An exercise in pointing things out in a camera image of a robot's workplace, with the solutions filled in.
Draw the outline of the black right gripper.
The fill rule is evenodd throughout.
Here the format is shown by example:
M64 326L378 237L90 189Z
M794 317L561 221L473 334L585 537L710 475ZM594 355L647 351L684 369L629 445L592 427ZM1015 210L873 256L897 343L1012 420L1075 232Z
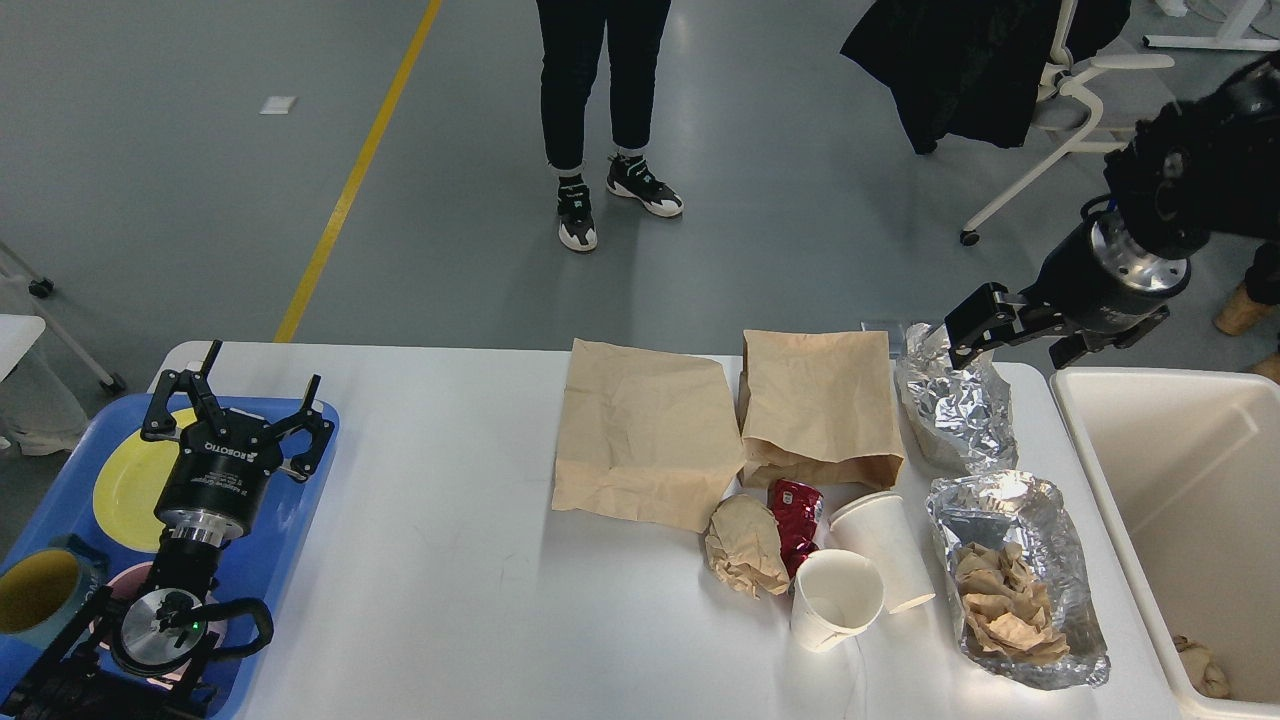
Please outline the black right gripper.
M1189 282L1189 260L1144 250L1117 211L1092 213L1021 293L984 283L945 316L951 368L963 372L988 351L1061 336L1065 320L1082 329L1050 347L1056 370L1106 348L1130 348L1170 318L1166 304Z

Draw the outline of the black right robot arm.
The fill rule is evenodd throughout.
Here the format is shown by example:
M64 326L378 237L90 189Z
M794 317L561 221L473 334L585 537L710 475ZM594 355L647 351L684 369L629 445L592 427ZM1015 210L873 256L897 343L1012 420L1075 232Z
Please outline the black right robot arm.
M1169 316L1190 256L1213 232L1277 238L1277 54L1240 68L1212 94L1172 101L1105 159L1108 192L1014 293L987 283L945 319L951 366L1053 337L1059 369L1128 348Z

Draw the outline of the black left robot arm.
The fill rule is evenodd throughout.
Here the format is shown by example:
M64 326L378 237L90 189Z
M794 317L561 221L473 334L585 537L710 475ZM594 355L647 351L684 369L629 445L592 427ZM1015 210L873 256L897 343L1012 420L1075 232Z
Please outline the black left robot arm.
M3 561L3 716L230 719L332 464L317 398L165 370L90 424Z

